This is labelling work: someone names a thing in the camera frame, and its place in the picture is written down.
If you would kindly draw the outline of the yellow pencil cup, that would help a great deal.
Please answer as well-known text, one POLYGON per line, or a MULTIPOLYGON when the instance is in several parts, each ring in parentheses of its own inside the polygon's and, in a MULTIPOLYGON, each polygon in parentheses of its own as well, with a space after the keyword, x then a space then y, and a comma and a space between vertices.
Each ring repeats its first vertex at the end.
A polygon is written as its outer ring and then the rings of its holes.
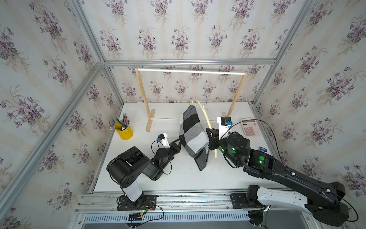
POLYGON ((132 129, 130 127, 123 129, 123 126, 118 122, 114 125, 114 130, 118 133, 122 140, 129 140, 133 137, 132 129))

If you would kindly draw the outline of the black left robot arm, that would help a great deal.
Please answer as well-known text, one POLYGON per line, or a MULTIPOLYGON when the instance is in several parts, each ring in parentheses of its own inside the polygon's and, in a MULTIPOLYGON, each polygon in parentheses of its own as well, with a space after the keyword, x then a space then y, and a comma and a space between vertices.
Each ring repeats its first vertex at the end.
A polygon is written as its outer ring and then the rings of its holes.
POLYGON ((179 140, 169 143, 169 146, 157 149, 152 159, 137 147, 132 147, 111 160, 106 170, 127 199, 132 203, 138 203, 142 201, 144 193, 138 186, 137 178, 144 174, 152 181, 156 181, 162 175, 166 175, 166 166, 171 164, 175 155, 180 151, 181 143, 179 140))

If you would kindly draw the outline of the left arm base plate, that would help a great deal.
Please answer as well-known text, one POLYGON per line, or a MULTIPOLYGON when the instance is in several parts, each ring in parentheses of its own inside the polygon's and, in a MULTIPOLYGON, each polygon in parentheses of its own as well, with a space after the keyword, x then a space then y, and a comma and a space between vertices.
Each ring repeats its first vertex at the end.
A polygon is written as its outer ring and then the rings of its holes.
POLYGON ((129 210, 155 210, 157 195, 142 195, 136 201, 131 201, 127 196, 120 196, 117 200, 118 211, 129 210))

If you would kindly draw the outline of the aluminium mounting rail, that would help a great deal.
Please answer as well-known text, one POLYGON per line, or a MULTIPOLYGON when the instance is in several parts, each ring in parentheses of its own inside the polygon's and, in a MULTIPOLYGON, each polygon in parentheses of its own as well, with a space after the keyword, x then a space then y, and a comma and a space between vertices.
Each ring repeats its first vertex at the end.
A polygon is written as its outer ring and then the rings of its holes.
POLYGON ((245 199, 246 190, 148 191, 143 203, 133 206, 118 192, 82 195, 69 228, 80 229, 87 223, 213 222, 244 221, 255 212, 288 210, 288 207, 251 207, 233 200, 245 199))

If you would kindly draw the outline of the pink calculator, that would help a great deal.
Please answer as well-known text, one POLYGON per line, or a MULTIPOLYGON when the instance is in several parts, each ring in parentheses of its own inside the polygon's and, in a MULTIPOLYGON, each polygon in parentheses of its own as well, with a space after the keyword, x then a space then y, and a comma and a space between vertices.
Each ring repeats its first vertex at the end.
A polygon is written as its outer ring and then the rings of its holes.
POLYGON ((254 119, 241 119, 241 128, 246 138, 262 136, 258 123, 254 119))

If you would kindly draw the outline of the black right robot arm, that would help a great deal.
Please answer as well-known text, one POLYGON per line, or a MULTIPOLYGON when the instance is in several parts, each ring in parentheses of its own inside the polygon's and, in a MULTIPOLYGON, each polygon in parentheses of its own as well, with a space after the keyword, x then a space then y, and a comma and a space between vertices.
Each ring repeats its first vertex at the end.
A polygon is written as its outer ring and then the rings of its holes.
POLYGON ((310 214, 321 223, 339 227, 349 219, 349 210, 342 203, 345 187, 339 182, 326 183, 286 167, 273 156, 254 150, 250 140, 238 132, 219 137, 217 129, 207 128, 209 148, 219 149, 233 168, 242 168, 253 177, 284 185, 291 191, 278 191, 250 185, 246 201, 255 207, 283 206, 310 214))

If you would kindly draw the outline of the coloured pencils bunch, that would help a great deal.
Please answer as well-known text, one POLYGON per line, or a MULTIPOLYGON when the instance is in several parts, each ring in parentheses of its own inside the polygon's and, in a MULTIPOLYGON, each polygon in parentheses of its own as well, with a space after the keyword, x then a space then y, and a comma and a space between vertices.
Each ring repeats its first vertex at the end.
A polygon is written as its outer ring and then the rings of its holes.
POLYGON ((122 119, 114 118, 111 121, 110 130, 123 131, 129 127, 129 124, 130 124, 130 119, 128 118, 128 114, 124 113, 122 116, 122 119))

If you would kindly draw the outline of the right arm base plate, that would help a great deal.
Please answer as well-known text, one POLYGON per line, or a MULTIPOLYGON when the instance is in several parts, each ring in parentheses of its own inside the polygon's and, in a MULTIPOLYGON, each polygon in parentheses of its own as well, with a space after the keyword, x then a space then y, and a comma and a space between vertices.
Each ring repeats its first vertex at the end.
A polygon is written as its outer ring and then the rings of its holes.
POLYGON ((246 193, 231 193, 230 200, 234 209, 265 210, 267 205, 259 202, 258 191, 260 186, 249 185, 246 193))

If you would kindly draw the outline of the black white checkered scarf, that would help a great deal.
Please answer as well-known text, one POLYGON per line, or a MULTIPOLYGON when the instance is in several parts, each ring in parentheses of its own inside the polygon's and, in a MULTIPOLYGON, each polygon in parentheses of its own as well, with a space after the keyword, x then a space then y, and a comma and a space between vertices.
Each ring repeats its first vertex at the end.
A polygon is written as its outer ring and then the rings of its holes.
POLYGON ((207 166, 209 138, 204 131, 195 106, 189 105, 180 118, 179 140, 200 171, 207 166))

